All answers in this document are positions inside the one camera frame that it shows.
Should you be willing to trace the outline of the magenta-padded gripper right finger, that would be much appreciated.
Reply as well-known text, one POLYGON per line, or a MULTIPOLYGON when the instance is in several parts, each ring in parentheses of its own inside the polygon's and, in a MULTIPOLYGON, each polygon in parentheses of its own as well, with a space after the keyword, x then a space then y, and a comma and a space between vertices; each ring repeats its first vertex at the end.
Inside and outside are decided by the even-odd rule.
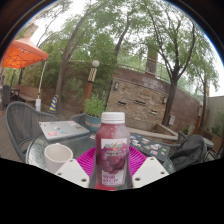
POLYGON ((132 146, 129 147, 129 172, 134 188, 141 188, 169 175, 155 157, 146 157, 132 146))

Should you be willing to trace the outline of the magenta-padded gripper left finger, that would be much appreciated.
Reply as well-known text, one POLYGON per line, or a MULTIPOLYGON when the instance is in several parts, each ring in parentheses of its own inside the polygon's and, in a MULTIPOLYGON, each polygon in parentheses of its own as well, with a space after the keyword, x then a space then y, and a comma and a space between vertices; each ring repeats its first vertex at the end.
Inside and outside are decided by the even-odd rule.
POLYGON ((89 149, 77 159, 65 162, 56 175, 84 188, 95 188, 96 174, 94 173, 95 149, 89 149))

